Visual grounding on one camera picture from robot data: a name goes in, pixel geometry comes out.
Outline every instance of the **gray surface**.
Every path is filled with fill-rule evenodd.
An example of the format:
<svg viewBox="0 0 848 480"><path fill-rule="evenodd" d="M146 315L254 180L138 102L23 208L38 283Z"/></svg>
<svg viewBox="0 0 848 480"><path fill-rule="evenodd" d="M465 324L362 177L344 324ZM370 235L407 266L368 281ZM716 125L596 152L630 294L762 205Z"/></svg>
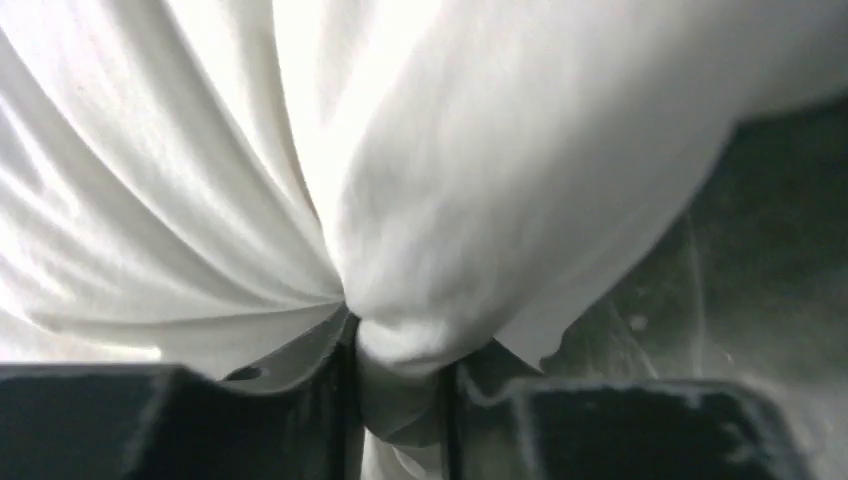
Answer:
<svg viewBox="0 0 848 480"><path fill-rule="evenodd" d="M655 250L542 363L578 378L730 378L848 479L848 102L743 128Z"/></svg>

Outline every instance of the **scratch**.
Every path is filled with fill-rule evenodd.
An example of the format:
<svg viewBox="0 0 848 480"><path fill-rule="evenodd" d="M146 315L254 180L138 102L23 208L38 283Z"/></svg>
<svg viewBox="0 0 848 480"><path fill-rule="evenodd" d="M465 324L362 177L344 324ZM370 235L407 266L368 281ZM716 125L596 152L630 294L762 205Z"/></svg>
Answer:
<svg viewBox="0 0 848 480"><path fill-rule="evenodd" d="M636 348L636 355L639 356L639 360L642 361L642 365L644 365L645 369L648 370L648 374L651 375L651 378L655 380L658 379L660 376L657 372L657 369L654 367L653 362L651 362L650 355L648 355L648 352L646 352L645 349L642 348L642 344L640 344L635 338L633 338L633 335L630 334L630 330L627 328L627 324L624 322L624 318L622 318L621 314L618 313L618 307L616 307L615 302L613 300L609 301L609 311L610 315L618 323L621 332L627 342Z"/></svg>
<svg viewBox="0 0 848 480"><path fill-rule="evenodd" d="M696 378L704 376L704 343L707 339L707 315L704 306L704 277L701 272L701 252L695 235L691 211L685 214L688 237L689 268L692 272L692 300L695 304L695 338L692 341L692 368Z"/></svg>

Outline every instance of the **white cloth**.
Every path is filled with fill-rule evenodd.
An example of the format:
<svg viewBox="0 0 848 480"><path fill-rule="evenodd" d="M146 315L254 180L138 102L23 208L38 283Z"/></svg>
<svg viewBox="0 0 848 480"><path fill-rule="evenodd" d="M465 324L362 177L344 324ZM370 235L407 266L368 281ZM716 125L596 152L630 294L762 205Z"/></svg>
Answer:
<svg viewBox="0 0 848 480"><path fill-rule="evenodd" d="M844 85L846 9L0 0L0 361L220 376L344 299L393 374L535 363L745 113Z"/></svg>

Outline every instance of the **black plastic part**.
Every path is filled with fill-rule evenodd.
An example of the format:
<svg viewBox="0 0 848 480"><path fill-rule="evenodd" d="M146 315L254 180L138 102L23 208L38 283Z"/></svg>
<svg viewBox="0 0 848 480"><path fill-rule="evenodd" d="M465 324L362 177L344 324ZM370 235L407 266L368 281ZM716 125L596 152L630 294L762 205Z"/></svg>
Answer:
<svg viewBox="0 0 848 480"><path fill-rule="evenodd" d="M0 368L0 479L359 479L342 309L213 382L172 366ZM715 382L541 377L492 343L443 374L448 480L809 480L777 408Z"/></svg>

